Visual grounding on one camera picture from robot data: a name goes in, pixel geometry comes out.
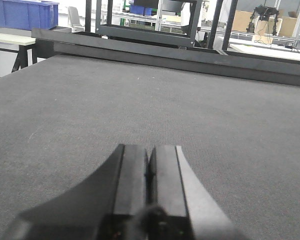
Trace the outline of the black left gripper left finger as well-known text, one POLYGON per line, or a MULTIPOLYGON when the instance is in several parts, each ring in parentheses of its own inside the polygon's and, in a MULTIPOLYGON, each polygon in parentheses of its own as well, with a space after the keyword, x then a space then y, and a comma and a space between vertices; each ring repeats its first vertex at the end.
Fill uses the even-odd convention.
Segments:
POLYGON ((90 176, 17 215, 3 240, 106 240, 147 204, 147 151, 119 144, 90 176))

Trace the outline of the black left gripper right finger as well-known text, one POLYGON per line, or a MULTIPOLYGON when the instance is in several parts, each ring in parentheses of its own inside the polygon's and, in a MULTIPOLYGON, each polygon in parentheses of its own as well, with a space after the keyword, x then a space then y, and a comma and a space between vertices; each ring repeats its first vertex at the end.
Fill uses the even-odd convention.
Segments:
POLYGON ((160 145, 148 165, 148 202, 165 216, 152 226, 152 240, 241 240, 242 232, 218 206, 190 167, 180 146, 160 145))

